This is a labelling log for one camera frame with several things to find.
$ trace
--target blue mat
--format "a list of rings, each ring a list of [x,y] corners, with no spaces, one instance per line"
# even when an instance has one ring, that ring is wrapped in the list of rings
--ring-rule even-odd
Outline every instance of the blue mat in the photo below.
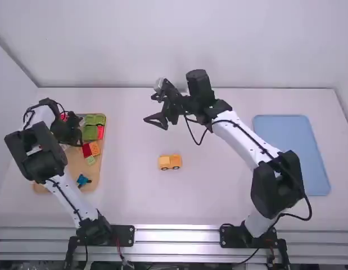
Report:
[[[331,187],[309,119],[304,115],[257,115],[254,131],[282,152],[294,151],[300,158],[307,195],[328,195]]]

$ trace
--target wooden board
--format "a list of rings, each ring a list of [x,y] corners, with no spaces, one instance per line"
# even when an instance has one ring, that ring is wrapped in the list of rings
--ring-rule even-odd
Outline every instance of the wooden board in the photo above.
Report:
[[[97,155],[94,157],[96,162],[95,164],[91,166],[89,166],[87,162],[85,161],[81,147],[70,146],[65,150],[65,154],[67,156],[67,161],[68,161],[67,166],[69,167],[69,172],[73,181],[76,182],[80,174],[89,178],[92,181],[91,183],[87,183],[82,188],[80,188],[82,192],[93,192],[99,184],[105,131],[106,131],[106,126],[104,128],[103,139],[98,139],[96,141],[100,149],[100,155]],[[33,183],[33,189],[36,193],[39,193],[39,194],[50,193],[42,184],[37,184],[35,182]]]

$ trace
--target aluminum frame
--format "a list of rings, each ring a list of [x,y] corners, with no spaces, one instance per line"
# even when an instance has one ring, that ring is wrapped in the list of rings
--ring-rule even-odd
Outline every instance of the aluminum frame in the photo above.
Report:
[[[134,262],[238,263],[254,249],[222,249],[219,226],[135,225],[135,244],[122,252]],[[278,230],[288,245],[291,263],[348,264],[348,231]],[[75,235],[69,227],[0,227],[0,260],[63,260],[67,242]],[[119,261],[115,247],[90,246],[89,261]],[[259,250],[250,263],[265,263]],[[85,260],[78,247],[76,260]]]

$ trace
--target orange block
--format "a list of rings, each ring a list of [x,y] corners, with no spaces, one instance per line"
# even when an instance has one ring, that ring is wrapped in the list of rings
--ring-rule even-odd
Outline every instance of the orange block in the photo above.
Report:
[[[99,145],[97,144],[97,142],[91,142],[89,144],[90,146],[90,150],[93,156],[97,156],[100,155],[100,149],[99,149]]]

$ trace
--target yellow toy car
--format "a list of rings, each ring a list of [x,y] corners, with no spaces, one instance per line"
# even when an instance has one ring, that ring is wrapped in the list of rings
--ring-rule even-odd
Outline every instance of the yellow toy car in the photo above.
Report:
[[[182,160],[180,155],[163,155],[159,157],[159,168],[161,170],[180,169]]]

